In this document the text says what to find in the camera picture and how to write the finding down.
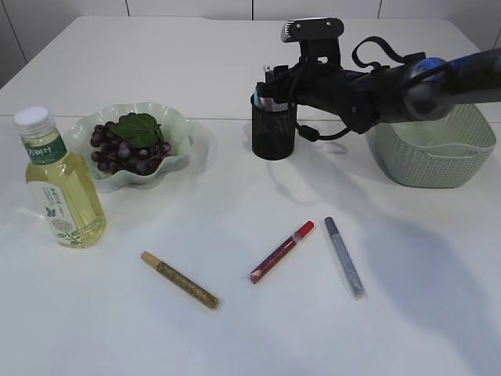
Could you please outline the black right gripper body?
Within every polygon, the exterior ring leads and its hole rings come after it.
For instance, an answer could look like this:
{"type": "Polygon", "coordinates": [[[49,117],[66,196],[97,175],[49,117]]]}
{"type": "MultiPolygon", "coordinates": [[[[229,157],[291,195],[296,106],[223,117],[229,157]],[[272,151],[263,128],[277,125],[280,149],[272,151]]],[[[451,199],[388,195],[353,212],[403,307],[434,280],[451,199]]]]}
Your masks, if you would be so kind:
{"type": "Polygon", "coordinates": [[[365,75],[362,72],[328,63],[298,63],[275,67],[274,74],[273,79],[256,84],[261,98],[312,107],[340,118],[360,114],[370,105],[370,97],[359,82],[365,75]]]}

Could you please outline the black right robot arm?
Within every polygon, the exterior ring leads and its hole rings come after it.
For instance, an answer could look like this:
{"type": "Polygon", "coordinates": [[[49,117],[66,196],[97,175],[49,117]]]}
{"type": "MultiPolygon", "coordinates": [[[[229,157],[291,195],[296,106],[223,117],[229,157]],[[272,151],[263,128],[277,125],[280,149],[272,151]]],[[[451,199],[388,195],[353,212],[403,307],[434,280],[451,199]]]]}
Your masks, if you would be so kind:
{"type": "Polygon", "coordinates": [[[256,92],[288,106],[312,107],[338,116],[344,129],[322,135],[307,125],[296,125],[301,137],[331,141],[349,132],[363,134],[380,123],[437,121],[456,105],[500,101],[500,51],[477,52],[445,61],[424,52],[400,56],[382,38],[366,38],[381,47],[397,64],[363,63],[352,53],[358,70],[346,70],[340,60],[321,62],[301,56],[293,67],[279,66],[256,92]]]}

